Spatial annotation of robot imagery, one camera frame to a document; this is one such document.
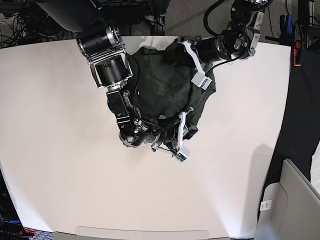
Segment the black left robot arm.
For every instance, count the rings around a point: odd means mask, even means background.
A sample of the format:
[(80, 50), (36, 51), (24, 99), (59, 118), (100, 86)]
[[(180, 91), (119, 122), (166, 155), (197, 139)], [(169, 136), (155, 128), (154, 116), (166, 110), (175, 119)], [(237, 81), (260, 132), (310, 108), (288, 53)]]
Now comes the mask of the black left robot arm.
[(209, 14), (222, 1), (211, 5), (203, 17), (203, 25), (211, 35), (181, 36), (164, 51), (163, 62), (172, 66), (187, 66), (195, 69), (191, 82), (206, 90), (212, 82), (211, 74), (216, 67), (236, 60), (246, 60), (256, 53), (261, 36), (261, 24), (270, 0), (235, 0), (230, 10), (227, 28), (220, 33), (209, 27)]

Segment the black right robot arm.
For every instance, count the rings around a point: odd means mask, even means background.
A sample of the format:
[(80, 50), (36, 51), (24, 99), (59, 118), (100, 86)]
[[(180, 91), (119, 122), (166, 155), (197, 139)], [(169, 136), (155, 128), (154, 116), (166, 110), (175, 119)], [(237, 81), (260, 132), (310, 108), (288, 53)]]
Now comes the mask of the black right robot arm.
[(119, 29), (108, 20), (97, 0), (38, 0), (36, 2), (65, 30), (76, 35), (98, 88), (106, 90), (107, 105), (115, 115), (119, 139), (126, 147), (151, 144), (152, 150), (166, 152), (178, 163), (190, 156), (183, 139), (191, 131), (189, 106), (169, 118), (148, 117), (138, 103), (138, 85), (129, 64)]

